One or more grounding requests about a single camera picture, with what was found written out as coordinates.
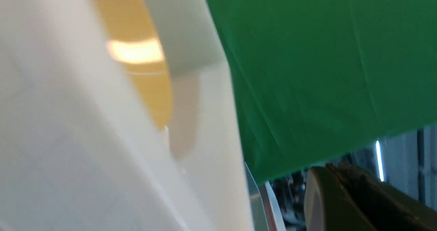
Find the fluorescent light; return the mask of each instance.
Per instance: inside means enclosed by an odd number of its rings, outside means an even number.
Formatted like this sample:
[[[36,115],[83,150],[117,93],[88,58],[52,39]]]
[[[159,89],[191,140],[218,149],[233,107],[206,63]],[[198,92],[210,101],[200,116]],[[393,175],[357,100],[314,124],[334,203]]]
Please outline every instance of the fluorescent light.
[[[164,60],[161,44],[157,38],[145,41],[109,41],[106,45],[111,57],[129,64],[156,63]]]
[[[381,146],[379,145],[379,141],[378,140],[376,141],[375,148],[376,148],[376,158],[378,159],[379,179],[381,181],[384,181],[384,170],[382,169]]]

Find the white surface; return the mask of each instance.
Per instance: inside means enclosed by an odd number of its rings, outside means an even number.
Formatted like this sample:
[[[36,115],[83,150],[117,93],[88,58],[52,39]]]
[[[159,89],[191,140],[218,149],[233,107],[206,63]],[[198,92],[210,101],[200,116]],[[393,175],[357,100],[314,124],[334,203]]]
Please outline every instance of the white surface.
[[[279,207],[278,200],[276,199],[274,191],[270,186],[269,182],[265,183],[265,186],[267,195],[269,196],[270,207],[272,208],[274,222],[276,223],[276,230],[286,231],[284,219],[282,218],[281,214],[281,208]]]
[[[194,19],[156,20],[181,67],[172,156],[89,1],[0,0],[0,218],[14,230],[253,229],[228,66],[204,0],[180,1]]]

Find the white plastic panel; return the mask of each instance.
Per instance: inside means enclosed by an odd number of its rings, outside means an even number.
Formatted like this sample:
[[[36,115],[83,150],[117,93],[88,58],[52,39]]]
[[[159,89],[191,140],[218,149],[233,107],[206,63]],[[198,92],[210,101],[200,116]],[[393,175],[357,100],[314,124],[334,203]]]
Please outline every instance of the white plastic panel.
[[[137,212],[45,109],[0,48],[0,223],[15,231],[144,230]]]
[[[0,63],[0,169],[12,169],[0,173],[8,182],[0,223],[16,231],[253,229],[228,65],[205,1],[187,1],[179,10],[196,8],[194,19],[175,18],[175,28],[162,29],[171,17],[157,19],[164,50],[178,24],[180,35],[212,34],[174,38],[173,46],[188,47],[180,63],[193,70],[181,66],[173,80],[178,97],[192,102],[179,98],[175,109],[198,110],[170,123],[173,157],[106,52],[89,0],[0,0],[8,6],[0,10],[8,61]],[[151,2],[155,16],[158,1]],[[214,46],[201,47],[208,42]],[[210,52],[190,57],[199,46]],[[189,146],[175,146],[174,136],[187,131],[192,140],[182,144]]]

